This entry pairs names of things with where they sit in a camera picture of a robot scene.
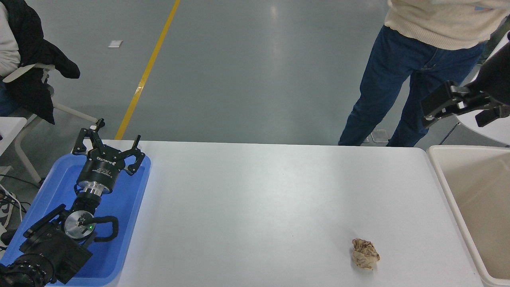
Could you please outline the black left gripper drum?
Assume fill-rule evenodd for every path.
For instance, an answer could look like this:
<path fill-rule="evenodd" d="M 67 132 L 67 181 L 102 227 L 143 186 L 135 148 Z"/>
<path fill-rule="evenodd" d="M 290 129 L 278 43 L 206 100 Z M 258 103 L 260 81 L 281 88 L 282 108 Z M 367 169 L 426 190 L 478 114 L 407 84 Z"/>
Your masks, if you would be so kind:
<path fill-rule="evenodd" d="M 120 171 L 125 167 L 121 151 L 110 146 L 94 148 L 87 153 L 87 160 L 76 181 L 79 187 L 98 183 L 104 191 L 113 191 Z"/>

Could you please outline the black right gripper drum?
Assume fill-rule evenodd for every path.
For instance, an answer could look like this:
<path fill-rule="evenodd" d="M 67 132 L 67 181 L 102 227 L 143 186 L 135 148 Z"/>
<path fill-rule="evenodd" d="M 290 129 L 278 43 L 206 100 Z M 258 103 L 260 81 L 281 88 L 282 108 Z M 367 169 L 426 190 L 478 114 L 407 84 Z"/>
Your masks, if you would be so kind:
<path fill-rule="evenodd" d="M 473 81 L 473 88 L 488 93 L 504 105 L 510 105 L 510 43 L 506 43 L 481 66 Z"/>

